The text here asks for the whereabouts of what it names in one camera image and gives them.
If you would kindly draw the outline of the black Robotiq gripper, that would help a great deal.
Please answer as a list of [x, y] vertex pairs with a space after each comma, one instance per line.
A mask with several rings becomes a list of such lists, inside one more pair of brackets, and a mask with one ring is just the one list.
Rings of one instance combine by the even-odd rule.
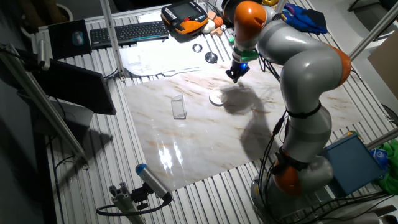
[[249, 65], [247, 63], [240, 63], [235, 60], [232, 61], [231, 67], [226, 71], [226, 74], [229, 75], [230, 79], [234, 83], [237, 83], [240, 79], [240, 75], [245, 75], [249, 71]]

